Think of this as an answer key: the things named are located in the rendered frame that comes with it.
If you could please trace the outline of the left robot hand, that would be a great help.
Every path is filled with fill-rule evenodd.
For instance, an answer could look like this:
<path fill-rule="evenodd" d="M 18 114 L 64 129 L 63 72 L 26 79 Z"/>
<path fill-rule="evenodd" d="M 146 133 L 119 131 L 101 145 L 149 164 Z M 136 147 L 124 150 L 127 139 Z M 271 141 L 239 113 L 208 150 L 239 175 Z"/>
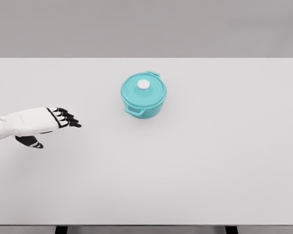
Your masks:
<path fill-rule="evenodd" d="M 65 127 L 80 128 L 74 115 L 60 107 L 38 107 L 16 112 L 14 136 L 24 146 L 42 149 L 36 135 L 53 132 Z"/>

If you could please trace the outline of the teal pot lid white knob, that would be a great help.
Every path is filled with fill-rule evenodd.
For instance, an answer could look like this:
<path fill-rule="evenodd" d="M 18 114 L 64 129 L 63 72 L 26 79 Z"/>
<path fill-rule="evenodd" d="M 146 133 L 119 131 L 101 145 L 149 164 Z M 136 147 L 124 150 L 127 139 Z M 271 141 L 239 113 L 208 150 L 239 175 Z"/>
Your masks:
<path fill-rule="evenodd" d="M 159 73 L 146 71 L 128 77 L 121 86 L 124 103 L 137 108 L 150 108 L 162 103 L 167 89 Z"/>

